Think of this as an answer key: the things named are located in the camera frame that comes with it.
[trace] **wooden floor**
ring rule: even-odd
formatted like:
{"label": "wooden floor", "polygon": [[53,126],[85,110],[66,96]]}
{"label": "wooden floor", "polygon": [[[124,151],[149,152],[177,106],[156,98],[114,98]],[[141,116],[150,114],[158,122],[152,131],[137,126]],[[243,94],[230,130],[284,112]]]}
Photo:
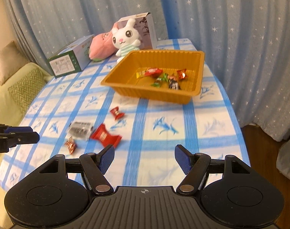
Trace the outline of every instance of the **wooden floor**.
{"label": "wooden floor", "polygon": [[257,126],[245,126],[242,129],[247,145],[251,167],[283,194],[285,206],[277,222],[281,229],[290,229],[290,180],[276,168],[278,150],[284,142],[276,142]]}

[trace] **yellow plastic basket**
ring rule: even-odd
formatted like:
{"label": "yellow plastic basket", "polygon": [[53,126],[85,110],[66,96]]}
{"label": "yellow plastic basket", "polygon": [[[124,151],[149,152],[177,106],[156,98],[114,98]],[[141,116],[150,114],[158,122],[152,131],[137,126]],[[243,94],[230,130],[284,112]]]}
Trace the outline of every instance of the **yellow plastic basket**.
{"label": "yellow plastic basket", "polygon": [[[101,85],[110,86],[120,95],[174,102],[189,103],[201,90],[205,54],[202,51],[140,50],[131,51],[102,80]],[[177,75],[177,70],[187,69],[187,79],[178,81],[181,90],[170,90],[163,82],[152,87],[155,78],[136,78],[136,73],[148,68],[160,68],[164,73]]]}

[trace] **gray fabric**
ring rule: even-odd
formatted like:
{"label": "gray fabric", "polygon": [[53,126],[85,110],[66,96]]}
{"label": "gray fabric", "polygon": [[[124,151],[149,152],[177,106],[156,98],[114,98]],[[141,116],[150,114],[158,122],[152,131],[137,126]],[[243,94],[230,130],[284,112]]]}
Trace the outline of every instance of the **gray fabric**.
{"label": "gray fabric", "polygon": [[275,140],[290,132],[290,0],[8,0],[26,51],[41,66],[68,42],[150,11],[158,39],[189,38],[206,53],[240,126]]}
{"label": "gray fabric", "polygon": [[290,140],[282,145],[277,155],[277,169],[290,179]]}

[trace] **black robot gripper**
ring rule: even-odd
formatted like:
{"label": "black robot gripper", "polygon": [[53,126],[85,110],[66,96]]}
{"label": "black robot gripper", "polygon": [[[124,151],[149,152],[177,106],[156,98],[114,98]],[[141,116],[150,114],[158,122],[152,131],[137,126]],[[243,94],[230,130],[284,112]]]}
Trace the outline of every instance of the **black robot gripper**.
{"label": "black robot gripper", "polygon": [[[5,208],[13,229],[277,228],[284,206],[273,185],[233,155],[224,160],[175,147],[186,177],[172,186],[116,190],[104,174],[114,147],[79,159],[56,155],[12,187]],[[68,179],[80,173],[85,187]],[[206,186],[209,174],[222,179]]]}

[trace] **green zigzag pillow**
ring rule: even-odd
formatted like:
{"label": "green zigzag pillow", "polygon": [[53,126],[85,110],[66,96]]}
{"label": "green zigzag pillow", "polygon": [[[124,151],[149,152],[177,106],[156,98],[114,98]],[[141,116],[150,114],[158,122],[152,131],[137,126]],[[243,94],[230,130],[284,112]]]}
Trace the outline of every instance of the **green zigzag pillow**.
{"label": "green zigzag pillow", "polygon": [[44,86],[45,81],[43,79],[43,74],[39,68],[35,68],[7,90],[15,103],[19,106],[21,112],[26,114],[32,101]]}

